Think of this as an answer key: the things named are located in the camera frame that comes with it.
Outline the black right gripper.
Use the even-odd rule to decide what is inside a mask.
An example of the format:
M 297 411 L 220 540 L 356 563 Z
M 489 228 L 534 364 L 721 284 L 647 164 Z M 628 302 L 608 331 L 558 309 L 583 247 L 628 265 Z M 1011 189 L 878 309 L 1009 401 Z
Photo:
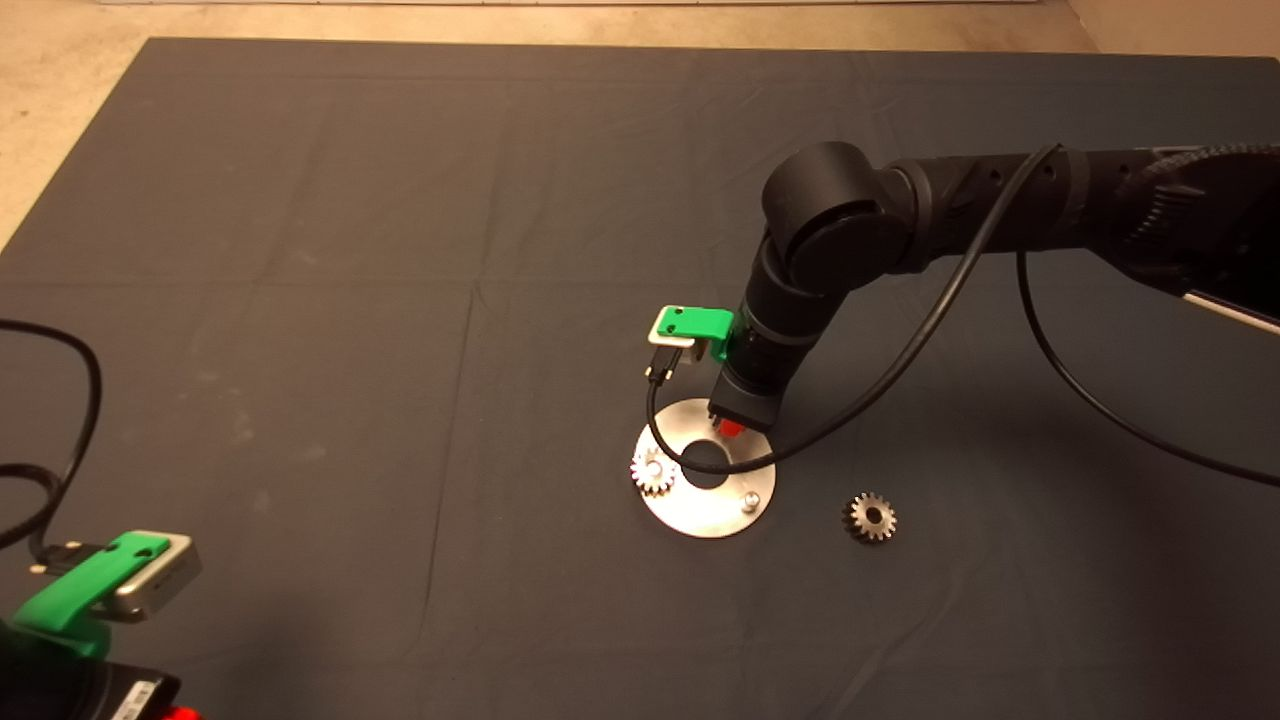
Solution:
M 786 366 L 750 379 L 731 365 L 722 365 L 712 387 L 708 411 L 719 419 L 719 437 L 732 439 L 746 429 L 769 433 L 780 419 L 791 380 Z

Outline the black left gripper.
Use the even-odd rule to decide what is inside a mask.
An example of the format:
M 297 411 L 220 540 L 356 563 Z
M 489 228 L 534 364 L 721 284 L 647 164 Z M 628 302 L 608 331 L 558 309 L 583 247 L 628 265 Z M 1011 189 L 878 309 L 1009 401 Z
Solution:
M 83 661 L 74 666 L 61 719 L 202 720 L 195 708 L 173 706 L 183 687 L 155 667 Z

